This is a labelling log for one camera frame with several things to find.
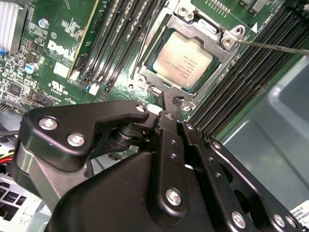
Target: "integrated circuit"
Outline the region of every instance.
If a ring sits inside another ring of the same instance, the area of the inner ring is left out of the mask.
[[[10,87],[8,89],[8,91],[10,93],[17,95],[17,96],[19,96],[21,94],[21,90],[22,90],[22,88],[19,85],[13,83],[13,82],[11,82]]]

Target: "motherboard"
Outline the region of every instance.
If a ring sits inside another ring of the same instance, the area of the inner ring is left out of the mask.
[[[308,12],[285,0],[0,1],[0,99],[19,113],[163,92],[218,136],[308,47]]]

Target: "capacitor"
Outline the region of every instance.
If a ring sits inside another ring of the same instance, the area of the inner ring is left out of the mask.
[[[27,64],[25,66],[25,72],[28,74],[34,74],[39,70],[39,66],[36,63]]]

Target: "metal socket frame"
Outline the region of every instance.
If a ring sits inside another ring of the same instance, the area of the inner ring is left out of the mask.
[[[185,36],[186,38],[199,38],[204,42],[204,49],[210,52],[213,56],[217,57],[220,61],[219,67],[212,73],[210,78],[204,83],[204,85],[198,90],[196,93],[187,93],[182,89],[177,87],[168,87],[164,84],[162,78],[160,78],[157,74],[147,69],[144,63],[138,67],[137,73],[135,73],[135,77],[139,78],[140,76],[144,76],[147,78],[147,82],[150,85],[139,85],[141,88],[148,89],[149,92],[158,96],[162,91],[168,92],[173,96],[183,96],[184,101],[182,105],[182,110],[189,111],[196,106],[198,101],[204,96],[207,90],[213,85],[213,83],[217,80],[219,75],[224,71],[227,65],[232,61],[234,56],[238,51],[238,47],[235,44],[237,43],[237,39],[242,39],[245,33],[245,27],[243,25],[238,25],[231,29],[230,31],[222,28],[217,22],[212,20],[209,16],[201,12],[194,5],[190,4],[188,7],[188,14],[195,13],[201,16],[202,20],[198,22],[194,22],[192,24],[188,24],[175,13],[178,12],[179,5],[182,4],[182,1],[175,5],[174,3],[170,3],[165,8],[162,9],[160,15],[158,16],[154,26],[152,27],[149,37],[147,39],[148,44],[146,44],[144,51],[149,46],[150,41],[154,39],[155,33],[159,29],[160,25],[163,23],[164,18],[167,15],[170,15],[170,19],[165,27],[162,28],[156,42],[153,47],[148,52],[146,59],[151,55],[152,51],[155,49],[155,46],[163,34],[164,29],[170,28],[177,30],[180,34]],[[214,34],[211,31],[211,28],[216,30]],[[234,34],[234,31],[239,31],[241,29],[241,34]],[[226,38],[227,36],[231,37],[232,44],[228,48],[224,48],[222,43],[222,38]]]

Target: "gray plastic panel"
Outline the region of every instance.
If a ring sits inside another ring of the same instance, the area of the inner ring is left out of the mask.
[[[309,200],[309,57],[302,57],[222,142],[289,210]]]

